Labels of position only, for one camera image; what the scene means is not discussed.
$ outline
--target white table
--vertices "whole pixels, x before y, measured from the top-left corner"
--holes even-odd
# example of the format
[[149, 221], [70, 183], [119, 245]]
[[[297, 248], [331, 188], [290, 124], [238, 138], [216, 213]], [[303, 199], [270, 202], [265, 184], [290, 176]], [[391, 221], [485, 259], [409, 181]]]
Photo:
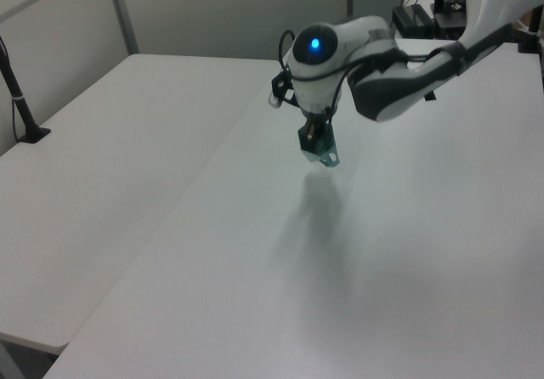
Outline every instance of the white table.
[[132, 56], [2, 156], [0, 339], [60, 353], [277, 69]]
[[46, 378], [541, 378], [539, 67], [381, 124], [344, 88], [334, 169], [264, 88]]

